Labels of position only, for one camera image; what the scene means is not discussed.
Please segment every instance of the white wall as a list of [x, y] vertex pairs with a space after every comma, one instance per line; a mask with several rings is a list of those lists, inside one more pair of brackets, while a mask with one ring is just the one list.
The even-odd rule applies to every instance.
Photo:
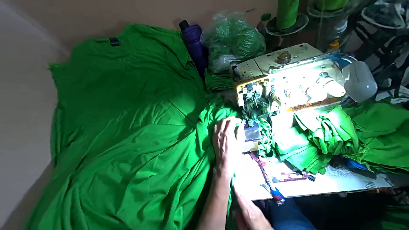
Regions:
[[4, 229], [24, 225], [47, 184], [40, 183], [34, 194], [26, 194], [50, 162], [57, 98], [47, 66], [65, 53], [60, 47], [25, 14], [0, 2], [0, 226], [7, 222]]

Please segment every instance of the folded green fabric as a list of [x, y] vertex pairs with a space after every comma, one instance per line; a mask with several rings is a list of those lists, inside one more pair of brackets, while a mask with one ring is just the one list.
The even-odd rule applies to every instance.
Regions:
[[341, 106], [332, 110], [307, 110], [294, 115], [303, 130], [309, 130], [308, 139], [324, 154], [339, 155], [358, 150], [354, 125]]
[[229, 71], [214, 74], [211, 73], [209, 69], [206, 69], [204, 81], [208, 92], [217, 92], [233, 88], [233, 79], [231, 78]]
[[371, 171], [401, 173], [409, 169], [409, 111], [387, 103], [345, 109], [353, 117], [359, 140], [365, 147], [345, 157]]
[[327, 162], [317, 162], [320, 158], [319, 149], [308, 140], [307, 134], [300, 126], [276, 133], [275, 150], [280, 160], [287, 160], [299, 170], [316, 174]]
[[336, 106], [332, 110], [306, 110], [294, 115], [299, 126], [274, 136], [276, 151], [299, 170], [325, 173], [333, 156], [354, 153], [358, 137], [350, 117]]

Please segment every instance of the machine label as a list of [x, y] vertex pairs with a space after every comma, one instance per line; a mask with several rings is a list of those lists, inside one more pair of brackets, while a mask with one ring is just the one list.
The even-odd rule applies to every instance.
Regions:
[[325, 99], [323, 101], [317, 101], [317, 102], [307, 103], [307, 104], [300, 105], [300, 106], [290, 107], [290, 108], [287, 109], [287, 112], [295, 112], [297, 110], [301, 110], [301, 109], [304, 109], [304, 108], [327, 105], [327, 104], [331, 104], [331, 103], [334, 103], [336, 101], [339, 101], [341, 99], [342, 99], [342, 97], [327, 98], [327, 99]]

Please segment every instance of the table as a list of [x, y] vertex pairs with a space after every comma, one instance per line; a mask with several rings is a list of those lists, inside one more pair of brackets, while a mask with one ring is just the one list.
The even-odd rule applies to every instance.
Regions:
[[[284, 162], [276, 158], [270, 160], [261, 158], [266, 162], [264, 166], [270, 177], [282, 171], [291, 171]], [[347, 169], [345, 167], [326, 166], [324, 175], [317, 174], [315, 181], [296, 180], [276, 182], [277, 187], [284, 197], [309, 196], [317, 194], [347, 193], [371, 190], [383, 187], [409, 186], [409, 176], [388, 176], [374, 174], [360, 169]], [[246, 189], [246, 194], [252, 200], [271, 199], [270, 193], [260, 186], [264, 178], [258, 164], [248, 154], [241, 154], [237, 160], [236, 174], [233, 184]]]

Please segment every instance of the sewing machine knob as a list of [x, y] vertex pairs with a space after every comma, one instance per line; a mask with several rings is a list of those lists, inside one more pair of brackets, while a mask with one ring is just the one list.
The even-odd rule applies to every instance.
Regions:
[[282, 52], [276, 60], [276, 63], [280, 65], [288, 64], [291, 61], [291, 54], [288, 51]]

